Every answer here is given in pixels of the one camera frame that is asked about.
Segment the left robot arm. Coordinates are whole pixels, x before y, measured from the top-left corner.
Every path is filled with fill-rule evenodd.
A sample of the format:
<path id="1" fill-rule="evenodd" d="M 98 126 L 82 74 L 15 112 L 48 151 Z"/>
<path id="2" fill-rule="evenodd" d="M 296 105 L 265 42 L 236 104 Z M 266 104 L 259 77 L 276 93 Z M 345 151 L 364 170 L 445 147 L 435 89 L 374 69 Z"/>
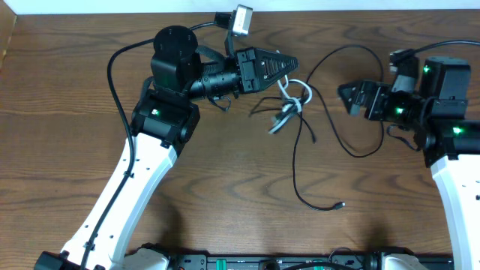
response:
<path id="1" fill-rule="evenodd" d="M 131 117 L 127 140 L 94 208 L 59 253 L 43 252 L 36 269 L 166 269 L 170 258 L 146 245 L 128 254 L 131 236 L 162 178 L 200 120 L 199 99 L 266 90 L 294 71 L 295 57 L 250 47 L 226 55 L 199 45 L 194 28 L 172 25 L 152 41 L 152 77 Z"/>

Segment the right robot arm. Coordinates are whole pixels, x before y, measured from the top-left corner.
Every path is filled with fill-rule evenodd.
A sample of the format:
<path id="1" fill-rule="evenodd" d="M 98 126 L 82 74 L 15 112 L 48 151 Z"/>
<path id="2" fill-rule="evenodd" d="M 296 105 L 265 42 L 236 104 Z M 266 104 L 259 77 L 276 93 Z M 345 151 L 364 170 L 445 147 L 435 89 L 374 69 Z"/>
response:
<path id="1" fill-rule="evenodd" d="M 339 85 L 346 111 L 414 133 L 439 190 L 456 269 L 479 268 L 479 122 L 466 119 L 471 68 L 467 61 L 412 57 L 392 84 L 359 80 Z"/>

